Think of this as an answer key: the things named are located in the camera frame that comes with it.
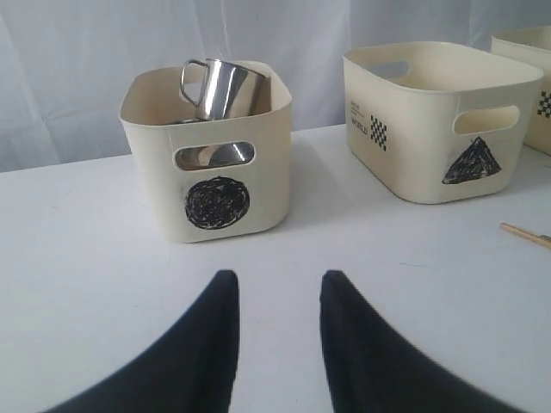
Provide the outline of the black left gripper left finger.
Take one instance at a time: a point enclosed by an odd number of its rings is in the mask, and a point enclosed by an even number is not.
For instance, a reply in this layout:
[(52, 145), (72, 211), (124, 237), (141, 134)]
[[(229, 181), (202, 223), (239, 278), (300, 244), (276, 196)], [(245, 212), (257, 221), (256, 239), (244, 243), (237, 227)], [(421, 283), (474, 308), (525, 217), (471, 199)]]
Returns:
[(224, 269), (142, 354), (52, 410), (227, 412), (238, 353), (238, 277)]

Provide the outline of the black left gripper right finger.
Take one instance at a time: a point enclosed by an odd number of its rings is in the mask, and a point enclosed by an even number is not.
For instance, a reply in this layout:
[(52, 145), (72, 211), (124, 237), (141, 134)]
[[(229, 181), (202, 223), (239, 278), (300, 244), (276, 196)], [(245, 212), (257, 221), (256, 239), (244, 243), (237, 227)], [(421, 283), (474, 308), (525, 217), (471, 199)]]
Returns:
[(513, 412), (399, 334), (340, 270), (319, 295), (325, 374), (336, 412)]

